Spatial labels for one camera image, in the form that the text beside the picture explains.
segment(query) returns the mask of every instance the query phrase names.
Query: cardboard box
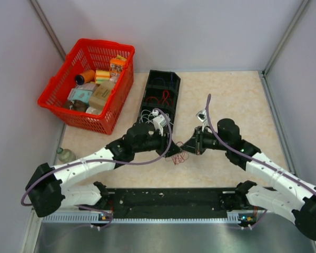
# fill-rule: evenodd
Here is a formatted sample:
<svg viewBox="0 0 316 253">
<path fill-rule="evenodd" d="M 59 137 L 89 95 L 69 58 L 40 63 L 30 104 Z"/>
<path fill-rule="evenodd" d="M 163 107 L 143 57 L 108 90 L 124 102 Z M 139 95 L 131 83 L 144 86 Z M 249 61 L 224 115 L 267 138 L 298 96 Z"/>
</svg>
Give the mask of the cardboard box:
<svg viewBox="0 0 316 253">
<path fill-rule="evenodd" d="M 104 81 L 91 95 L 89 105 L 102 111 L 114 86 L 113 82 Z"/>
</svg>

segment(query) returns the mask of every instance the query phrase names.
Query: bottle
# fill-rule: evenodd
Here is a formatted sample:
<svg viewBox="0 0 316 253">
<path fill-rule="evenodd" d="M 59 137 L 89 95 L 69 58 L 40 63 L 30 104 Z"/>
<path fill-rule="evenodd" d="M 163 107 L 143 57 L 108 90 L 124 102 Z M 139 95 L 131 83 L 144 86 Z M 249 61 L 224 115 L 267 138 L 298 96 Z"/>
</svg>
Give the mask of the bottle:
<svg viewBox="0 0 316 253">
<path fill-rule="evenodd" d="M 75 161 L 77 159 L 74 152 L 71 151 L 70 149 L 58 148 L 56 150 L 56 153 L 58 154 L 58 159 L 62 163 L 69 163 L 69 162 Z"/>
</svg>

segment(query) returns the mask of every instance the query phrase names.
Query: gray wall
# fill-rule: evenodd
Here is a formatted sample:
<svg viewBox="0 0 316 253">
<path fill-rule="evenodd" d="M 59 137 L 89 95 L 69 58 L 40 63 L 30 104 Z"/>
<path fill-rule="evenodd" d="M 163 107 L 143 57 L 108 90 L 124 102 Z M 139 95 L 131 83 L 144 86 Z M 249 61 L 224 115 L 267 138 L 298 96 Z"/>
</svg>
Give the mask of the gray wall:
<svg viewBox="0 0 316 253">
<path fill-rule="evenodd" d="M 269 73 L 269 83 L 296 169 L 316 184 L 316 0 Z"/>
<path fill-rule="evenodd" d="M 38 0 L 66 52 L 132 44 L 136 71 L 262 70 L 301 0 Z"/>
<path fill-rule="evenodd" d="M 51 162 L 61 122 L 36 100 L 61 66 L 27 0 L 0 1 L 0 252 L 18 252 L 30 208 L 20 198 L 35 168 Z"/>
</svg>

